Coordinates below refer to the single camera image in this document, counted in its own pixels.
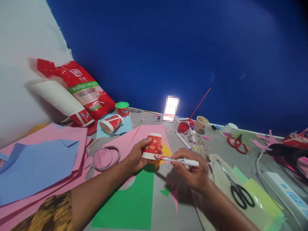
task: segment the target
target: scissors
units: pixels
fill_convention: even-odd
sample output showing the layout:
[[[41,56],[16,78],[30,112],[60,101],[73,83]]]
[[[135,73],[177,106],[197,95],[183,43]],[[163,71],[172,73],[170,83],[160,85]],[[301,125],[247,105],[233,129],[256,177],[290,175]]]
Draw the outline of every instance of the scissors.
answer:
[[[242,134],[240,134],[238,138],[228,137],[227,141],[230,144],[230,146],[233,147],[233,148],[236,148],[239,153],[242,153],[242,154],[247,154],[248,153],[247,146],[245,144],[243,144],[243,142],[242,142]],[[243,147],[245,148],[245,151],[241,151],[239,149],[239,147],[241,145],[243,145]]]
[[[227,172],[225,167],[221,164],[221,162],[219,160],[217,160],[217,161],[218,161],[222,170],[225,172],[225,174],[227,175],[227,177],[229,178],[229,180],[231,182],[231,193],[232,193],[232,196],[233,196],[235,202],[238,204],[238,206],[241,207],[242,209],[247,209],[247,205],[249,205],[250,207],[255,207],[256,204],[255,204],[253,198],[251,197],[251,195],[249,194],[249,192],[247,192],[247,190],[244,189],[239,184],[236,184],[232,180],[231,176],[229,175],[229,173]],[[245,194],[243,192],[245,192],[245,194],[250,198],[250,200],[252,201],[251,203],[248,201],[247,197],[245,196]],[[237,194],[238,198],[242,201],[243,205],[240,202],[238,202],[237,198],[234,196],[234,193]]]

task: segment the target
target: hand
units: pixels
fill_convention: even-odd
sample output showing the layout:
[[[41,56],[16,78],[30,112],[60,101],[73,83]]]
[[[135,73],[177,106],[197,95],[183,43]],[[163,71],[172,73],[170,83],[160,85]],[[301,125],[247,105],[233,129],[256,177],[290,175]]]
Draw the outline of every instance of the hand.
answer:
[[[141,157],[143,149],[151,143],[152,138],[146,138],[141,140],[139,143],[135,144],[132,148],[131,152],[127,155],[127,157],[124,159],[128,165],[129,168],[132,169],[132,172],[137,172],[140,169],[142,169],[148,162],[150,162],[150,159],[146,159]]]
[[[173,161],[172,166],[179,172],[191,189],[203,195],[213,190],[213,182],[209,178],[208,163],[200,154],[186,148],[180,148],[172,155],[172,158],[187,158],[198,161],[199,167],[191,167],[189,170],[178,161]]]

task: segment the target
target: yellow paper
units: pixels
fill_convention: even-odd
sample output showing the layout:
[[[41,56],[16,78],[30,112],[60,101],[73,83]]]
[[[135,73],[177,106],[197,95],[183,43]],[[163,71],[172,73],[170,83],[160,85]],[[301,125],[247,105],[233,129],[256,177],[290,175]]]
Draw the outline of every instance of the yellow paper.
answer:
[[[163,148],[161,149],[163,151],[163,155],[164,156],[172,156],[172,152],[170,151],[170,149],[167,147],[167,145],[164,144],[163,141],[161,141],[161,144],[163,145]],[[164,160],[151,160],[149,162],[149,164],[154,164],[155,165],[155,169],[158,168],[162,163],[164,162]]]
[[[272,198],[258,185],[254,179],[250,179],[243,184],[244,188],[254,197],[254,201],[260,205],[260,207],[268,214],[271,222],[266,224],[265,230],[268,230],[273,223],[278,220],[280,216],[284,216],[282,210],[283,208],[277,203],[275,203]]]

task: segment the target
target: green cup lid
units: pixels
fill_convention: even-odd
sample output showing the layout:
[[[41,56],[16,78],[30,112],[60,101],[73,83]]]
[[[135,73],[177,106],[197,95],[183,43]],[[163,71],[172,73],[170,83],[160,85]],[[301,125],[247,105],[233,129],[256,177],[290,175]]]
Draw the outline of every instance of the green cup lid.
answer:
[[[115,107],[120,108],[120,109],[127,108],[128,106],[129,106],[129,103],[127,102],[118,102],[115,104]]]

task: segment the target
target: red plastic bag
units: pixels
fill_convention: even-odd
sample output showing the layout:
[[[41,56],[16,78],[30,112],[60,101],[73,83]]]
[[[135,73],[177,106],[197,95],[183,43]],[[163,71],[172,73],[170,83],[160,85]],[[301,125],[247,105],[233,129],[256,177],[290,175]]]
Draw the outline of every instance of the red plastic bag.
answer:
[[[115,107],[115,102],[76,61],[56,68],[53,62],[38,59],[37,69],[47,78],[53,75],[63,78],[71,94],[94,119],[100,119]]]

